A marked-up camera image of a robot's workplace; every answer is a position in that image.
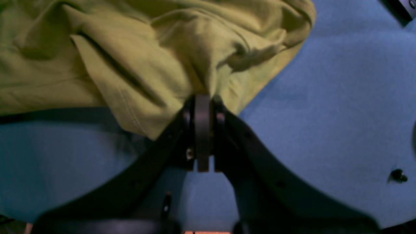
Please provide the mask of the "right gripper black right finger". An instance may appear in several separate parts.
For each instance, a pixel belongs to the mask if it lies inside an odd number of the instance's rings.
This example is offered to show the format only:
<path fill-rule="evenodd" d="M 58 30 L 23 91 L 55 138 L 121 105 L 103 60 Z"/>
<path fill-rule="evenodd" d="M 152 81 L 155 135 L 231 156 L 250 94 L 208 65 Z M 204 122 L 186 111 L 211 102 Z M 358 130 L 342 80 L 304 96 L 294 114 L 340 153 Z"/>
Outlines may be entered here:
<path fill-rule="evenodd" d="M 284 166 L 219 96 L 204 96 L 204 170 L 233 186 L 234 234 L 378 234 L 370 216 L 336 201 Z"/>

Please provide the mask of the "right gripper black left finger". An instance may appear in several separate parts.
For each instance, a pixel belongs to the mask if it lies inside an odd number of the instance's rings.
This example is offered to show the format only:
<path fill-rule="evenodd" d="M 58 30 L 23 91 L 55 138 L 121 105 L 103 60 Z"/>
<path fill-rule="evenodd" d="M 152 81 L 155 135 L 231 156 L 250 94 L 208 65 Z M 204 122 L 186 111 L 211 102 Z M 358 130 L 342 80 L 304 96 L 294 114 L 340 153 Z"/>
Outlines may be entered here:
<path fill-rule="evenodd" d="M 188 171 L 204 172 L 204 95 L 189 98 L 161 136 L 131 166 L 79 199 L 43 214 L 33 234 L 181 234 L 170 217 Z M 154 217 L 139 214 L 151 190 L 169 171 L 168 189 Z"/>

